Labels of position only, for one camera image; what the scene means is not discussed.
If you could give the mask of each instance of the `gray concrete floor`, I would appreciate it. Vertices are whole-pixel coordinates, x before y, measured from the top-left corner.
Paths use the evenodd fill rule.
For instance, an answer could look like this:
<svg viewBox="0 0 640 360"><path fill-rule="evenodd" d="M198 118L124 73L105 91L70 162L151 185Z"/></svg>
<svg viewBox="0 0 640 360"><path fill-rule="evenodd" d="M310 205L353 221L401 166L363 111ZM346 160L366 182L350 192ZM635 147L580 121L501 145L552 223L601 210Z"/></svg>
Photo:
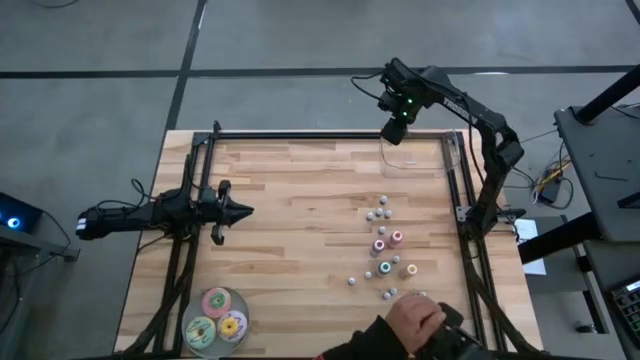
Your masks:
<svg viewBox="0 0 640 360"><path fill-rule="evenodd" d="M44 10L0 0L0 71L179 69L195 5L81 0ZM393 56L416 66L626 65L640 60L639 35L622 0L217 0L207 6L193 68L370 67ZM451 78L527 138L554 128L553 111L585 103L620 75ZM77 214L97 201L135 200L129 179L151 184L175 83L0 80L0 190L52 212L70 233ZM375 82L367 86L379 90ZM636 92L624 102L637 101ZM228 129L378 128L386 121L346 77L190 79L177 128L207 129L214 119ZM434 108L416 126L464 123ZM537 176L559 146L556 135L526 143L519 167ZM568 176L577 186L566 211L532 205L514 189L508 200L533 216L581 215L589 208L575 174ZM38 345L25 342L19 358L110 353L137 238L74 239L79 261L47 266L44 294L25 331ZM559 335L585 316L556 316L567 299L534 296L545 348L593 355ZM603 357L618 351L600 350Z"/></svg>

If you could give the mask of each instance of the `wooden table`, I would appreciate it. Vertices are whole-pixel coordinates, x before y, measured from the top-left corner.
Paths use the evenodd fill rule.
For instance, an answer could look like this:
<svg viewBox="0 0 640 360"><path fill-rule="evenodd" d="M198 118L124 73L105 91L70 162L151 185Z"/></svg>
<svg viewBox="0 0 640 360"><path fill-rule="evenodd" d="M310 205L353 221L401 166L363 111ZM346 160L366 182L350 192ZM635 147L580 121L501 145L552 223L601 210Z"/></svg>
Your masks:
<svg viewBox="0 0 640 360"><path fill-rule="evenodd" d="M154 194L179 187L192 134L167 134ZM399 290L396 299L409 291L426 291L470 319L440 142L385 144L388 164L381 162L380 147L377 140L351 139L216 142L210 184L230 180L232 198L253 206L255 212L226 230L224 246L213 244L210 225L203 229L191 296L228 286L245 297L251 333L235 356L315 356L349 340L354 330L365 329L377 314L386 314L393 301L383 300L382 294L392 287ZM479 150L476 154L481 160ZM479 192L480 180L472 173ZM460 193L465 198L464 189ZM381 195L389 198L384 208L393 211L391 219L367 222L366 214L380 207ZM400 249L385 250L374 260L369 248L380 225L402 231L405 240ZM142 243L157 236L145 233ZM513 236L491 233L487 247L500 305L527 340L540 348ZM170 240L163 240L137 257L115 350L131 344L159 308L170 249ZM393 255L401 257L401 264L416 264L418 274L403 281L396 268L383 279L364 279L365 271ZM355 286L347 285L349 277L357 279ZM483 308L490 337L487 314ZM470 321L465 321L467 330L472 329ZM184 355L191 354L185 350Z"/></svg>

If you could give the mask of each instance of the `black device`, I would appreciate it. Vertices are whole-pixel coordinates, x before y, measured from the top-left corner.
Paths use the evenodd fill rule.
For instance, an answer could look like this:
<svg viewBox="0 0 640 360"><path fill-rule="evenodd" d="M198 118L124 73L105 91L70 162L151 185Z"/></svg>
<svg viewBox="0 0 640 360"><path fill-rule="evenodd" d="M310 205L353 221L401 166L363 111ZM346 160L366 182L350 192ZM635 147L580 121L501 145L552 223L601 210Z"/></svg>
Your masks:
<svg viewBox="0 0 640 360"><path fill-rule="evenodd" d="M5 193L0 193L0 226L33 234L41 215L42 210Z"/></svg>
<svg viewBox="0 0 640 360"><path fill-rule="evenodd" d="M616 315L627 327L627 333L640 348L640 279L621 286L609 294L616 305Z"/></svg>
<svg viewBox="0 0 640 360"><path fill-rule="evenodd" d="M495 357L482 344L460 329L462 315L446 303L439 303L447 314L444 324L414 355L418 360L493 360Z"/></svg>
<svg viewBox="0 0 640 360"><path fill-rule="evenodd" d="M552 356L544 352L512 353L488 350L460 328L464 318L446 303L439 303L447 314L444 323L414 354L417 360L579 360L575 357Z"/></svg>
<svg viewBox="0 0 640 360"><path fill-rule="evenodd" d="M78 216L76 235L82 240L93 240L118 231L163 230L174 239L186 239L194 226L214 222L211 238L216 245L223 245L222 226L231 226L251 215L253 208L231 199L228 180L220 182L217 192L206 187L200 200L191 200L190 165L187 155L179 189L165 191L145 205L94 206L82 212Z"/></svg>
<svg viewBox="0 0 640 360"><path fill-rule="evenodd" d="M459 90L440 68L429 66L420 73L394 58L384 67L380 82L385 91L378 107L391 112L391 118L380 135L398 145L413 124L421 108L434 103L444 106L478 129L482 137L482 156L487 177L482 184L478 202L466 213L465 230L472 238L486 235L497 223L496 200L513 166L522 158L524 150L518 136L499 113Z"/></svg>

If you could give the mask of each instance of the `thread spool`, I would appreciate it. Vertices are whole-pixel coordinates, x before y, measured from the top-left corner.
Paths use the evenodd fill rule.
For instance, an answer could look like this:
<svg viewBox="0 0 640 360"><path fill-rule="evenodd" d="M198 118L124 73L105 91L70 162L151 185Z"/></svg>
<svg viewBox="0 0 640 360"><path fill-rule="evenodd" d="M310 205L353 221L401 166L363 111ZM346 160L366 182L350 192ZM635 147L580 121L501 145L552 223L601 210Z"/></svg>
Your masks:
<svg viewBox="0 0 640 360"><path fill-rule="evenodd" d="M380 265L378 265L378 268L376 270L376 274L378 274L378 276L389 275L389 273L391 272L391 264L383 261L380 263Z"/></svg>
<svg viewBox="0 0 640 360"><path fill-rule="evenodd" d="M394 231L391 236L389 236L389 247L395 248L399 246L402 242L402 233L400 231Z"/></svg>
<svg viewBox="0 0 640 360"><path fill-rule="evenodd" d="M382 240L376 240L373 242L373 245L371 245L371 257L378 257L380 255L380 253L384 250L384 241Z"/></svg>
<svg viewBox="0 0 640 360"><path fill-rule="evenodd" d="M400 272L400 277L406 280L417 273L418 273L418 267L415 266L414 264L409 264L407 265L406 268L402 269L402 271Z"/></svg>

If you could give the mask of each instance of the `black stand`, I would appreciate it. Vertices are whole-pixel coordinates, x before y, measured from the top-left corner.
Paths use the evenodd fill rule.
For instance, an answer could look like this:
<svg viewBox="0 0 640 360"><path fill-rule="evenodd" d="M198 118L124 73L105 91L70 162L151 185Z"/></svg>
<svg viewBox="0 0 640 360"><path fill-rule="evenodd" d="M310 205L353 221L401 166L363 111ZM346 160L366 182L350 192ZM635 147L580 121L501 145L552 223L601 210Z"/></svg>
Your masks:
<svg viewBox="0 0 640 360"><path fill-rule="evenodd" d="M520 260L522 264L527 264L585 240L600 237L593 213L587 213L518 246Z"/></svg>
<svg viewBox="0 0 640 360"><path fill-rule="evenodd" d="M584 125L593 125L598 115L620 101L640 86L640 65L626 73L613 85L576 113L576 120Z"/></svg>

